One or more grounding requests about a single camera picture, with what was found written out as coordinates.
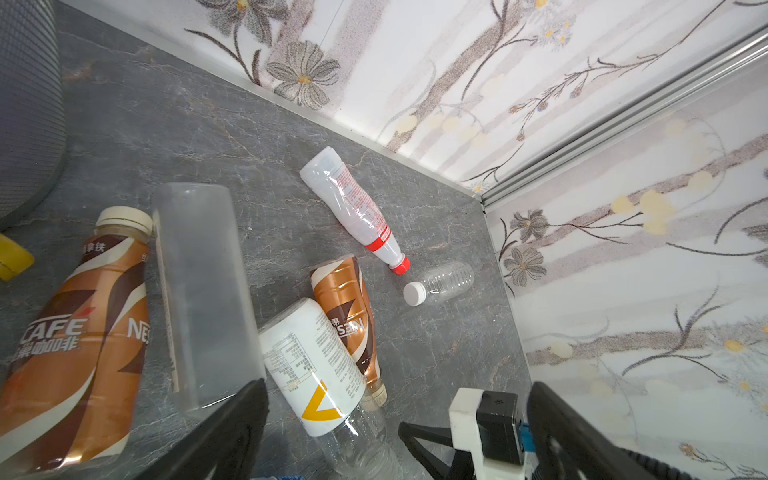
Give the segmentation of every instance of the clear plastic bottle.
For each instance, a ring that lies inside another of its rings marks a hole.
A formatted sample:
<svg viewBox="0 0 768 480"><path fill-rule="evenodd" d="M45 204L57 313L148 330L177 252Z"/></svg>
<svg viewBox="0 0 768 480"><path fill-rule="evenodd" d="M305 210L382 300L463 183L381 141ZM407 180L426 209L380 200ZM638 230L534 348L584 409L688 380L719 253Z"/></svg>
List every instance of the clear plastic bottle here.
<svg viewBox="0 0 768 480"><path fill-rule="evenodd" d="M424 272L406 285L402 296L410 306L433 305L461 295L475 282L472 267L464 262L448 262Z"/></svg>
<svg viewBox="0 0 768 480"><path fill-rule="evenodd" d="M152 196L174 399L204 419L265 376L226 187L164 184Z"/></svg>
<svg viewBox="0 0 768 480"><path fill-rule="evenodd" d="M306 432L339 474L398 480L385 419L323 308L301 299L260 331L264 362Z"/></svg>
<svg viewBox="0 0 768 480"><path fill-rule="evenodd" d="M385 443L384 414L368 389L344 422L315 437L328 462L339 474L355 480L400 478L395 453Z"/></svg>
<svg viewBox="0 0 768 480"><path fill-rule="evenodd" d="M381 211L357 184L335 150L323 148L299 174L355 240L386 262L396 275L408 271L411 261L400 251Z"/></svg>

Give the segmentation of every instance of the gray marble surface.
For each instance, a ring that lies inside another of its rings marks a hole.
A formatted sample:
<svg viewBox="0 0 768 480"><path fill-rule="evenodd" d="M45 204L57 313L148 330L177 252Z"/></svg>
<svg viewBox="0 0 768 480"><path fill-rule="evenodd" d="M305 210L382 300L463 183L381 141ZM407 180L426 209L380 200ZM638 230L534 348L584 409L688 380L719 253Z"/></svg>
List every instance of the gray marble surface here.
<svg viewBox="0 0 768 480"><path fill-rule="evenodd" d="M80 243L111 205L151 208L169 181L222 184L235 201L259 324L311 296L309 267L354 253L376 316L389 442L404 478L428 478L397 438L401 421L448 426L460 386L516 392L530 379L481 206L475 200L125 33L57 5L67 116L67 165L50 195L4 234L35 265L0 285L4 366L29 321L77 266ZM470 293L442 306L409 307L398 278L361 247L301 181L299 169L326 145L381 208L412 263L412 275L446 260L475 269ZM68 478L132 478L195 422L170 398L157 267L149 262L152 322L131 437L124 453ZM271 379L258 475L332 478L319 449Z"/></svg>

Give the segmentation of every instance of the red label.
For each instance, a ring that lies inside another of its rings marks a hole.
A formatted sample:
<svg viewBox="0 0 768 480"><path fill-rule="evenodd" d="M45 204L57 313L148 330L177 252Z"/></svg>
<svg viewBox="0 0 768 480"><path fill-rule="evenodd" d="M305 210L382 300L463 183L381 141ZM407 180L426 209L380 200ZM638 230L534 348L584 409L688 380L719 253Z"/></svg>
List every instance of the red label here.
<svg viewBox="0 0 768 480"><path fill-rule="evenodd" d="M345 196L345 202L350 205L355 212L358 213L361 217L365 217L366 221L369 222L374 228L376 228L376 233L379 235L379 237L383 238L386 242L387 233L385 230L387 229L386 221L384 220L384 217L382 216L381 211L376 206L376 203L373 202L373 199L366 193L365 190L363 190L357 182L355 182L355 179L352 178L351 173L346 168L344 169L343 173L339 175L339 177L336 179L336 182L339 186L339 189L344 193Z"/></svg>
<svg viewBox="0 0 768 480"><path fill-rule="evenodd" d="M389 229L389 225L387 225L384 227L384 232L382 232L381 236L374 240L370 245L366 245L366 248L372 252L375 252L379 248L384 247L384 243L389 240L390 236L392 236L392 231Z"/></svg>

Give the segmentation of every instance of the empty water bottle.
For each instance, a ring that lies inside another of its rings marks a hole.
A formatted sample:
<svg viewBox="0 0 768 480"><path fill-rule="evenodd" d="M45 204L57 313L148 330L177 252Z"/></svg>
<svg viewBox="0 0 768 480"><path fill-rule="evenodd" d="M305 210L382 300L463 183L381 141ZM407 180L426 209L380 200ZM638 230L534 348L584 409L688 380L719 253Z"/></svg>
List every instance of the empty water bottle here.
<svg viewBox="0 0 768 480"><path fill-rule="evenodd" d="M472 267L464 262L448 262L424 272L419 280L403 289L410 306L443 303L469 290L475 281Z"/></svg>
<svg viewBox="0 0 768 480"><path fill-rule="evenodd" d="M317 302L289 306L259 340L272 379L334 470L353 480L400 480L384 414Z"/></svg>

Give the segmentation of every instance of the gray fabric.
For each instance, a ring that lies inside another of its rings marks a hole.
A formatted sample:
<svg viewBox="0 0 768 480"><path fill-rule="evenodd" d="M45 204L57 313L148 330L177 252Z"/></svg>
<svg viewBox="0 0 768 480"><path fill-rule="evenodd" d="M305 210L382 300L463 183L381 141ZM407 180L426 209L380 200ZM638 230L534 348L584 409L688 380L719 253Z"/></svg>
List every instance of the gray fabric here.
<svg viewBox="0 0 768 480"><path fill-rule="evenodd" d="M51 2L0 2L0 230L48 192L64 145Z"/></svg>

